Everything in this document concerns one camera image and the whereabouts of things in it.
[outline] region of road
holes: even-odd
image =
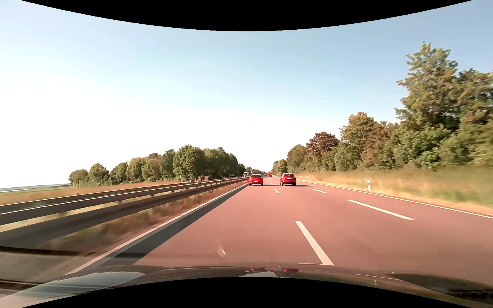
[[[217,250],[224,258],[198,257]],[[424,272],[493,285],[493,219],[264,178],[263,186],[245,187],[136,264],[213,265],[223,259]]]

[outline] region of lane marking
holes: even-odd
[[[402,216],[401,214],[397,214],[397,213],[393,213],[393,212],[390,212],[388,210],[384,210],[384,209],[381,209],[381,208],[377,208],[375,206],[369,206],[368,204],[364,204],[364,203],[361,203],[359,201],[355,201],[355,200],[348,200],[349,202],[353,202],[353,203],[356,203],[356,204],[360,204],[362,206],[366,206],[368,208],[371,208],[371,209],[374,209],[374,210],[379,210],[380,212],[384,212],[386,214],[390,214],[390,215],[393,215],[393,216],[397,216],[399,218],[402,218],[402,219],[406,219],[406,220],[415,220],[414,218],[410,218],[410,217],[406,217],[406,216]]]
[[[412,201],[412,200],[406,200],[406,199],[401,199],[401,198],[396,198],[396,197],[391,197],[391,196],[385,196],[383,194],[377,194],[377,193],[366,192],[366,191],[359,191],[359,190],[355,190],[355,189],[349,189],[349,188],[344,188],[344,187],[338,187],[338,186],[332,186],[332,185],[326,185],[326,184],[314,183],[314,182],[308,182],[308,181],[300,181],[300,182],[305,182],[305,183],[310,183],[310,184],[317,184],[317,185],[323,185],[323,186],[334,187],[334,188],[345,189],[345,190],[351,190],[351,191],[355,191],[357,193],[373,194],[374,196],[380,196],[380,197],[386,197],[386,198],[391,198],[391,199],[395,199],[395,200],[402,200],[402,201],[407,201],[407,202],[412,202],[412,203],[417,203],[417,204],[423,204],[424,206],[432,206],[432,207],[435,207],[435,208],[453,210],[455,212],[460,212],[460,213],[465,213],[465,214],[469,214],[469,215],[475,215],[475,216],[479,216],[479,217],[493,219],[493,217],[486,216],[486,215],[483,215],[483,214],[470,213],[470,212],[465,212],[465,211],[458,210],[458,209],[447,208],[447,207],[444,207],[444,206],[436,206],[434,204],[428,204],[428,203],[423,203],[423,202],[418,202],[418,201]]]
[[[368,276],[368,277],[376,277],[376,278],[386,278],[386,279],[393,279],[393,280],[399,280],[399,281],[400,281],[400,279],[396,279],[396,278],[389,278],[389,277],[372,276],[372,275],[363,275],[363,274],[355,274],[355,275],[359,275],[359,276]]]
[[[181,218],[181,217],[183,217],[183,216],[186,216],[186,215],[188,215],[189,213],[191,213],[191,212],[193,212],[193,211],[195,211],[195,210],[197,210],[197,209],[199,209],[199,208],[201,208],[201,207],[203,207],[203,206],[206,206],[206,205],[208,205],[209,203],[211,203],[211,202],[213,202],[213,201],[216,201],[216,200],[218,200],[218,199],[222,198],[223,196],[225,196],[225,195],[227,195],[227,194],[230,194],[230,193],[232,193],[232,192],[236,191],[237,189],[239,189],[239,188],[241,188],[241,187],[244,187],[244,186],[247,186],[247,185],[248,185],[248,183],[246,183],[246,184],[244,184],[244,185],[241,185],[241,186],[239,186],[239,187],[237,187],[237,188],[235,188],[235,189],[233,189],[233,190],[228,191],[227,193],[221,194],[221,195],[217,196],[216,198],[214,198],[214,199],[212,199],[212,200],[210,200],[210,201],[207,201],[207,202],[203,203],[203,204],[202,204],[202,205],[200,205],[200,206],[196,206],[196,207],[194,207],[194,208],[190,209],[189,211],[187,211],[187,212],[185,212],[185,213],[183,213],[183,214],[180,214],[180,215],[176,216],[176,217],[174,217],[173,219],[170,219],[170,220],[168,220],[168,221],[165,221],[164,223],[162,223],[162,224],[160,224],[160,225],[158,225],[158,226],[156,226],[156,227],[154,227],[154,228],[149,229],[148,231],[146,231],[146,232],[144,232],[144,233],[142,233],[142,234],[140,234],[140,235],[138,235],[138,236],[136,236],[136,237],[132,238],[131,240],[128,240],[128,241],[124,242],[123,244],[121,244],[121,245],[119,245],[119,246],[117,246],[117,247],[115,247],[115,248],[113,248],[113,249],[111,249],[111,250],[109,250],[109,251],[105,252],[104,254],[102,254],[102,255],[100,255],[100,256],[97,256],[97,257],[93,258],[91,261],[88,261],[87,263],[85,263],[85,264],[81,265],[80,267],[78,267],[78,268],[76,268],[76,269],[72,270],[71,272],[67,273],[66,275],[73,274],[73,273],[76,273],[76,272],[78,272],[78,271],[80,271],[80,270],[82,270],[82,269],[85,269],[86,267],[88,267],[88,266],[90,266],[90,265],[92,265],[92,264],[94,264],[94,263],[96,263],[96,262],[98,262],[98,261],[102,260],[103,258],[106,258],[106,257],[107,257],[107,256],[109,256],[110,254],[113,254],[113,253],[117,252],[117,251],[118,251],[118,250],[120,250],[120,249],[123,249],[123,248],[124,248],[123,250],[126,250],[126,249],[127,249],[127,247],[126,247],[126,246],[130,245],[130,244],[131,244],[131,243],[133,243],[134,241],[137,241],[138,239],[140,239],[140,238],[142,238],[142,237],[144,237],[144,236],[149,235],[150,233],[152,233],[152,232],[154,232],[154,231],[156,231],[156,230],[158,230],[158,229],[160,229],[160,228],[162,228],[162,227],[164,227],[164,226],[166,226],[166,225],[170,224],[171,222],[173,222],[173,221],[175,221],[175,220],[177,220],[177,219],[179,219],[179,218]]]
[[[317,256],[319,257],[321,263],[323,265],[334,265],[334,263],[330,261],[330,258],[328,258],[328,256],[324,253],[324,250],[320,248],[317,241],[315,241],[313,236],[311,236],[311,233],[307,231],[304,224],[301,221],[296,221],[296,224],[298,225],[298,228],[300,228],[300,231],[302,231],[302,233],[306,237],[306,240],[310,243],[311,248],[313,248],[313,250],[315,251],[315,254],[317,254]]]

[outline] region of car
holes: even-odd
[[[261,174],[253,174],[250,176],[250,178],[248,179],[248,185],[253,184],[264,185],[264,179],[262,178]]]
[[[284,186],[285,184],[296,186],[296,176],[292,173],[283,173],[280,179],[280,185]]]

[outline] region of blue sky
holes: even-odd
[[[0,0],[0,187],[65,183],[93,163],[112,169],[186,143],[222,146],[268,171],[316,132],[339,136],[350,114],[393,121],[406,55],[423,41],[451,49],[460,69],[491,71],[493,0],[272,32],[173,29]]]

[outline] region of metal guardrail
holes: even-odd
[[[84,194],[79,196],[70,196],[70,197],[53,198],[47,200],[6,204],[0,206],[0,226],[10,224],[12,222],[23,221],[23,220],[47,216],[51,214],[64,213],[71,210],[86,208],[89,206],[97,206],[110,202],[120,202],[123,200],[149,196],[149,195],[154,196],[155,194],[167,193],[169,191],[188,189],[191,192],[183,194],[184,197],[187,197],[187,195],[190,196],[196,194],[196,191],[201,192],[201,191],[212,190],[214,188],[217,188],[217,187],[214,188],[210,187],[215,184],[240,182],[247,179],[248,178],[224,178],[224,179],[209,180],[209,181],[196,181],[187,184],[161,185],[163,187],[148,186],[148,187],[139,187],[136,189],[116,190],[116,191],[108,191],[101,193],[90,193],[90,194]]]

